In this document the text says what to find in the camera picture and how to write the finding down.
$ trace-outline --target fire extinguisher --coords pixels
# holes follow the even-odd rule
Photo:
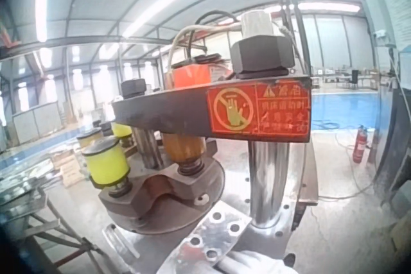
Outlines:
[[[364,150],[367,146],[368,132],[362,125],[358,128],[357,138],[353,151],[353,162],[359,164],[364,156]]]

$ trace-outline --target orange cylinder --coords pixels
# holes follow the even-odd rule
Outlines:
[[[175,88],[211,83],[209,66],[206,64],[191,64],[174,69],[173,83]],[[206,151],[206,139],[204,137],[163,133],[162,143],[171,160],[178,164],[192,162],[200,158]]]

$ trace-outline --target blue epoxy floor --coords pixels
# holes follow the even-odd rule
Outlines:
[[[318,94],[312,97],[312,108],[312,130],[358,128],[360,125],[374,128],[378,112],[378,94]],[[12,157],[6,158],[0,161],[0,169],[72,139],[79,134],[80,130],[78,128],[58,134]]]

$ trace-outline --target white glove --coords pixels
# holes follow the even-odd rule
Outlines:
[[[216,266],[226,274],[298,274],[295,270],[284,265],[281,259],[271,259],[260,253],[242,251],[229,252]],[[208,264],[196,264],[198,274],[221,273]]]

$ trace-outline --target warning sign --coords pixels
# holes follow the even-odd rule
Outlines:
[[[213,92],[213,123],[219,132],[251,132],[255,117],[253,87],[231,87]]]
[[[215,87],[207,93],[214,133],[307,136],[310,93],[297,80]]]

